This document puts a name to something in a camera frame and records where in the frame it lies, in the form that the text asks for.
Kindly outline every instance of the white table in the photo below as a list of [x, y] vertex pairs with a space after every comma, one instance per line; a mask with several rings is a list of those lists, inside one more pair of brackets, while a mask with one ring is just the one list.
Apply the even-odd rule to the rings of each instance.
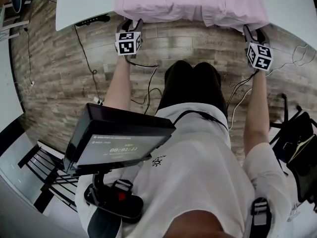
[[56, 31], [114, 10], [115, 0], [57, 0]]
[[317, 15], [313, 0], [263, 0], [270, 23], [317, 50]]

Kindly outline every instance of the black strap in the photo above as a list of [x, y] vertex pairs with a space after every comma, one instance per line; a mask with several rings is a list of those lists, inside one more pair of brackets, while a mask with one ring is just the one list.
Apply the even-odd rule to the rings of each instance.
[[226, 128], [226, 130], [228, 131], [228, 128], [226, 125], [224, 125], [222, 122], [220, 122], [218, 119], [214, 118], [213, 116], [205, 113], [205, 112], [202, 112], [202, 111], [194, 111], [194, 110], [187, 110], [183, 113], [180, 114], [180, 116], [175, 120], [175, 122], [173, 123], [173, 125], [175, 126], [175, 124], [185, 115], [189, 114], [189, 113], [197, 113], [199, 115], [201, 115], [203, 118], [207, 119], [207, 120], [211, 120], [211, 121], [215, 121], [219, 124], [221, 124], [222, 126], [224, 126]]
[[250, 238], [267, 238], [271, 228], [272, 214], [265, 198], [258, 198], [252, 204], [252, 226]]
[[100, 208], [94, 212], [87, 228], [89, 238], [116, 238], [121, 217]]

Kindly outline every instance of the white t-shirt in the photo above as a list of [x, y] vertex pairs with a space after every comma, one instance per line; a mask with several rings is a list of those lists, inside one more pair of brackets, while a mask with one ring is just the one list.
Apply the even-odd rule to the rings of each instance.
[[[178, 104], [159, 110], [157, 116], [175, 121], [186, 110], [203, 111], [227, 125], [224, 114], [207, 104]], [[230, 150], [229, 133], [224, 126], [190, 113], [178, 121], [176, 128], [172, 137], [152, 152], [152, 158], [130, 178], [133, 193], [143, 199], [143, 216], [137, 224], [123, 225], [117, 237], [162, 238], [174, 218], [188, 211], [204, 210], [218, 218], [226, 233], [241, 238], [260, 177], [257, 197], [268, 199], [273, 215], [269, 237], [277, 237], [291, 204], [285, 175], [271, 146], [255, 146], [241, 167]], [[127, 169], [105, 175], [105, 184], [129, 173]], [[92, 176], [80, 177], [76, 191], [77, 210], [85, 230], [96, 210], [83, 198], [91, 183]]]

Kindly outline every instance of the red button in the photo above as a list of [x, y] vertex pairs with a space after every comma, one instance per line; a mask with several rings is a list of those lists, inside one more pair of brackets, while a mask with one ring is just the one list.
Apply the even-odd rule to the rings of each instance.
[[122, 201], [125, 199], [125, 194], [123, 192], [117, 192], [117, 195], [118, 195], [119, 201]]

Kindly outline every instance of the buckle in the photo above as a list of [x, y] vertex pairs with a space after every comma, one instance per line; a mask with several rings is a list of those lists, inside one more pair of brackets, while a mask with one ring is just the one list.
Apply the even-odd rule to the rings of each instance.
[[264, 226], [267, 224], [267, 214], [269, 211], [268, 202], [265, 198], [258, 198], [253, 202], [251, 215], [255, 226]]
[[119, 201], [126, 199], [127, 196], [132, 195], [131, 189], [133, 188], [133, 183], [129, 180], [119, 179], [116, 180], [111, 189], [117, 194]]

